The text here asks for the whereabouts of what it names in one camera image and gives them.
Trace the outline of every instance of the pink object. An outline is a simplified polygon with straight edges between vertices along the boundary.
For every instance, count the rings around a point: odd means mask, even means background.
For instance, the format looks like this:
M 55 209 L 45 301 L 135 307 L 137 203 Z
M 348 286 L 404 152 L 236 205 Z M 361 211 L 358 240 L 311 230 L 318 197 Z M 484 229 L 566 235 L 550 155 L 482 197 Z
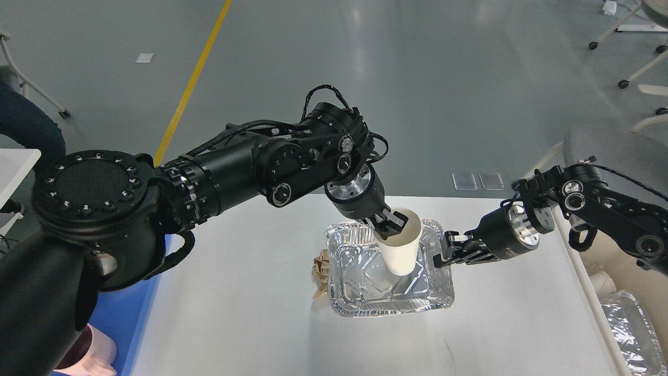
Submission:
M 70 376 L 116 376 L 111 366 L 115 358 L 114 341 L 88 324 L 55 370 Z

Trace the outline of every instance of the crumpled brown paper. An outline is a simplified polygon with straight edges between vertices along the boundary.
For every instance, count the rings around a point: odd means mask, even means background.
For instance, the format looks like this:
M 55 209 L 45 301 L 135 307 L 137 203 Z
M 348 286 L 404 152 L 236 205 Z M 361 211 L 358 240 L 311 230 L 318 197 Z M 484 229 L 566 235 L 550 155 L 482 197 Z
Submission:
M 313 275 L 320 282 L 318 290 L 313 294 L 315 299 L 327 293 L 327 278 L 329 276 L 329 254 L 327 250 L 321 250 L 320 256 L 313 259 Z

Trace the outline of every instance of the person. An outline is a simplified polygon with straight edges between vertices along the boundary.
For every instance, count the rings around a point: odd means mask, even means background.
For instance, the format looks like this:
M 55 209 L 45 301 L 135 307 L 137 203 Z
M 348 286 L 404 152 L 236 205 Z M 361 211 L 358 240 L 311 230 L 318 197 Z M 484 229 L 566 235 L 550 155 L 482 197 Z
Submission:
M 0 134 L 8 136 L 27 149 L 39 149 L 41 156 L 33 166 L 36 173 L 65 156 L 65 139 L 58 125 L 34 103 L 2 81 Z M 0 213 L 23 213 L 23 205 L 18 202 L 10 199 L 2 204 Z

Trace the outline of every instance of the gray floor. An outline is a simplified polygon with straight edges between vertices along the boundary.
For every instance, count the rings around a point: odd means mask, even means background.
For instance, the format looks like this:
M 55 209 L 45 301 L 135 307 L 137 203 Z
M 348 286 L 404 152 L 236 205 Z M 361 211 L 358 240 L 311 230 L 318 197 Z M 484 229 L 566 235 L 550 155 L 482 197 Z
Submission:
M 31 97 L 60 123 L 69 152 L 153 154 L 223 3 L 4 0 L 0 27 L 13 34 L 24 73 L 71 111 L 61 120 Z M 630 129 L 668 104 L 634 85 L 668 84 L 668 64 L 617 88 L 655 57 L 666 35 L 614 33 L 592 52 L 587 43 L 617 20 L 601 7 L 599 0 L 236 0 L 166 157 L 227 122 L 297 121 L 306 92 L 330 83 L 390 141 L 376 165 L 387 194 L 507 197 L 510 190 L 456 191 L 451 173 L 496 171 L 509 185 L 570 127 Z M 626 12 L 619 9 L 617 16 Z M 135 64 L 140 52 L 155 53 L 154 62 Z M 668 128 L 645 134 L 668 143 Z M 28 195 L 26 183 L 16 197 Z

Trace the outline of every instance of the chair leg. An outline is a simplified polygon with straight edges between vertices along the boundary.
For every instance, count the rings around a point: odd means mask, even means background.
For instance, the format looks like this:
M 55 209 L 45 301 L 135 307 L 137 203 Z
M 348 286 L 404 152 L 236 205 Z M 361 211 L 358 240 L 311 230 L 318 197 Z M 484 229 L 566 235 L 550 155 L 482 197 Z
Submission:
M 631 129 L 631 133 L 638 133 L 649 125 L 661 124 L 662 122 L 668 122 L 668 115 L 652 116 L 651 118 L 640 120 L 635 123 Z
M 657 65 L 659 62 L 661 62 L 661 60 L 664 60 L 665 58 L 668 58 L 668 51 L 663 52 L 661 55 L 657 56 L 654 60 L 645 64 L 645 66 L 640 68 L 637 72 L 631 74 L 631 77 L 629 77 L 628 80 L 621 80 L 620 82 L 618 82 L 617 86 L 619 86 L 620 89 L 626 88 L 627 86 L 629 86 L 629 82 L 640 77 L 642 74 L 647 72 L 650 68 Z
M 37 86 L 34 82 L 32 82 L 28 77 L 26 77 L 19 68 L 14 64 L 14 61 L 11 59 L 11 55 L 9 54 L 9 50 L 7 49 L 6 41 L 2 37 L 0 37 L 0 47 L 2 47 L 2 51 L 5 54 L 5 59 L 7 60 L 7 64 L 11 68 L 11 70 L 14 72 L 16 76 L 18 76 L 21 81 L 23 82 L 23 93 L 27 94 L 27 86 L 32 87 L 35 89 L 36 92 L 39 93 L 39 95 L 43 96 L 46 100 L 48 100 L 52 105 L 54 105 L 58 109 L 58 114 L 62 118 L 67 118 L 70 116 L 69 111 L 65 107 L 63 107 L 60 103 L 56 102 L 49 94 L 47 94 L 44 90 L 42 90 L 39 86 Z
M 612 26 L 610 29 L 608 29 L 606 32 L 604 32 L 600 37 L 596 38 L 594 41 L 589 43 L 589 49 L 590 50 L 595 50 L 596 47 L 599 46 L 599 43 L 601 43 L 605 38 L 608 37 L 608 35 L 612 34 L 616 28 L 622 26 L 624 22 L 626 22 L 629 18 L 631 18 L 634 14 L 638 13 L 638 11 L 642 8 L 641 4 L 638 4 L 635 8 L 631 10 L 629 14 L 627 14 L 624 18 L 620 19 L 619 22 L 617 22 L 614 26 Z

